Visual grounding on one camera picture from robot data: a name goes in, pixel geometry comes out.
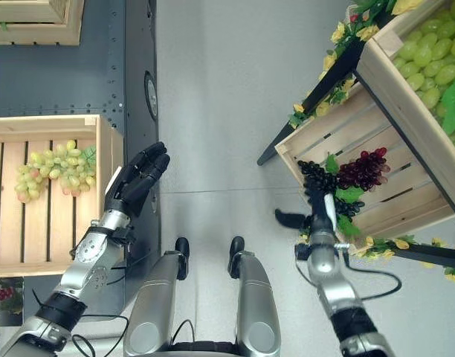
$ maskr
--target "fruit display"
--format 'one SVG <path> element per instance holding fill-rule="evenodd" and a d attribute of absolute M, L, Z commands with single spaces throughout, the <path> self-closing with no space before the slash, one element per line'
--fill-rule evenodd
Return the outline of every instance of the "fruit display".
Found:
<path fill-rule="evenodd" d="M 455 145 L 455 0 L 404 39 L 394 66 Z"/>
<path fill-rule="evenodd" d="M 28 163 L 18 168 L 14 190 L 20 202 L 28 203 L 40 197 L 48 179 L 59 179 L 65 195 L 78 197 L 95 186 L 95 168 L 95 146 L 81 150 L 75 140 L 69 140 L 54 150 L 32 152 Z"/>

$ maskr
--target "metal panel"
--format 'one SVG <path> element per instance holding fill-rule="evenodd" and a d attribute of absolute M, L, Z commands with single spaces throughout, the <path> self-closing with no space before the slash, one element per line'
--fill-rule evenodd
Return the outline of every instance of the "metal panel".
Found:
<path fill-rule="evenodd" d="M 102 114 L 124 133 L 125 2 L 85 2 L 80 46 L 0 46 L 0 117 Z"/>

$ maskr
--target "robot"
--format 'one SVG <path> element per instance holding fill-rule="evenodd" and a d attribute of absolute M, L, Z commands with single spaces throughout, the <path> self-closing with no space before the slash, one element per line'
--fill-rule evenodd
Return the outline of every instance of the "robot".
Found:
<path fill-rule="evenodd" d="M 170 157 L 163 143 L 139 152 L 118 170 L 106 194 L 104 214 L 86 231 L 77 246 L 74 262 L 39 311 L 28 318 L 0 351 L 0 357 L 56 356 L 71 338 L 71 331 L 87 306 L 107 283 L 121 250 L 132 241 L 131 219 L 139 216 L 150 189 L 167 169 Z M 320 191 L 312 191 L 310 244 L 295 247 L 305 260 L 309 282 L 331 320 L 340 350 L 346 357 L 394 357 L 379 334 L 352 285 L 341 274 L 335 244 L 332 205 Z M 125 357 L 278 357 L 280 326 L 272 287 L 261 262 L 245 251 L 235 237 L 227 271 L 239 279 L 239 306 L 235 343 L 193 342 L 172 344 L 176 280 L 188 275 L 190 247 L 178 238 L 175 250 L 166 251 L 153 266 L 138 292 L 123 340 Z"/>

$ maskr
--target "robotic hand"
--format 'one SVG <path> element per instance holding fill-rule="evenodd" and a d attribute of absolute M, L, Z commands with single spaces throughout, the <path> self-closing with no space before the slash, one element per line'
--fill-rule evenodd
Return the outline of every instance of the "robotic hand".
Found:
<path fill-rule="evenodd" d="M 338 249 L 346 247 L 335 244 L 335 206 L 331 195 L 325 196 L 315 189 L 311 189 L 309 195 L 313 216 L 310 244 L 295 246 L 296 259 L 307 261 L 309 282 L 317 288 L 340 340 L 343 356 L 394 357 L 386 339 L 378 333 L 365 311 L 358 293 L 341 274 Z"/>
<path fill-rule="evenodd" d="M 130 221 L 140 215 L 150 189 L 167 169 L 166 152 L 163 143 L 156 143 L 117 171 L 102 218 L 88 228 L 60 284 L 2 348 L 1 357 L 55 356 L 64 348 L 87 305 L 106 285 L 123 247 L 133 240 Z"/>

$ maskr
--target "black cable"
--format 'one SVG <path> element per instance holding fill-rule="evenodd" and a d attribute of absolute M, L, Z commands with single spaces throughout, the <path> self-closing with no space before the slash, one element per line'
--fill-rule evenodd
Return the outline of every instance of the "black cable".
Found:
<path fill-rule="evenodd" d="M 393 278 L 394 280 L 396 280 L 396 286 L 387 291 L 387 292 L 383 292 L 381 294 L 376 294 L 376 295 L 370 295 L 370 296 L 366 296 L 366 297 L 362 297 L 361 300 L 362 301 L 367 301 L 367 300 L 374 300 L 374 299 L 379 299 L 379 298 L 383 298 L 385 296 L 388 296 L 388 295 L 391 295 L 391 294 L 394 294 L 395 292 L 399 291 L 399 289 L 401 289 L 401 287 L 403 286 L 403 283 L 401 282 L 401 279 L 399 279 L 396 275 L 394 275 L 393 273 L 389 273 L 387 271 L 382 271 L 382 270 L 369 270 L 369 269 L 359 269 L 359 268 L 353 268 L 350 266 L 349 264 L 349 255 L 348 255 L 348 252 L 347 251 L 344 251 L 343 252 L 343 260 L 345 260 L 345 266 L 349 269 L 349 270 L 352 270 L 352 271 L 356 271 L 358 273 L 367 273 L 367 274 L 380 274 L 380 275 L 386 275 L 387 277 L 391 277 Z"/>
<path fill-rule="evenodd" d="M 117 348 L 120 341 L 122 341 L 122 338 L 124 337 L 127 329 L 129 328 L 129 319 L 122 315 L 88 314 L 88 315 L 82 315 L 81 318 L 122 318 L 123 320 L 125 320 L 125 328 L 123 329 L 122 334 L 120 335 L 117 342 L 115 342 L 114 346 L 110 349 L 110 351 L 108 351 L 103 357 L 107 357 L 112 352 L 114 352 L 115 348 Z M 80 339 L 81 341 L 83 341 L 84 344 L 90 349 L 91 354 L 92 354 L 91 356 L 84 352 L 84 350 L 80 347 L 79 343 L 77 342 L 77 339 Z M 94 347 L 87 340 L 87 338 L 85 338 L 81 335 L 75 334 L 75 335 L 72 335 L 71 340 L 72 340 L 72 343 L 74 344 L 74 346 L 79 350 L 80 353 L 82 353 L 82 355 L 84 357 L 95 357 Z"/>
<path fill-rule="evenodd" d="M 178 334 L 179 334 L 181 328 L 183 327 L 183 325 L 186 324 L 186 322 L 189 323 L 190 326 L 191 326 L 191 338 L 192 338 L 192 340 L 193 340 L 193 344 L 195 343 L 195 328 L 194 328 L 194 326 L 193 326 L 193 322 L 191 322 L 190 319 L 186 319 L 185 321 L 183 321 L 183 322 L 180 324 L 180 326 L 178 326 L 178 329 L 176 330 L 175 334 L 173 335 L 173 337 L 172 337 L 172 339 L 171 339 L 170 346 L 173 345 L 173 343 L 175 342 L 176 336 L 178 336 Z"/>

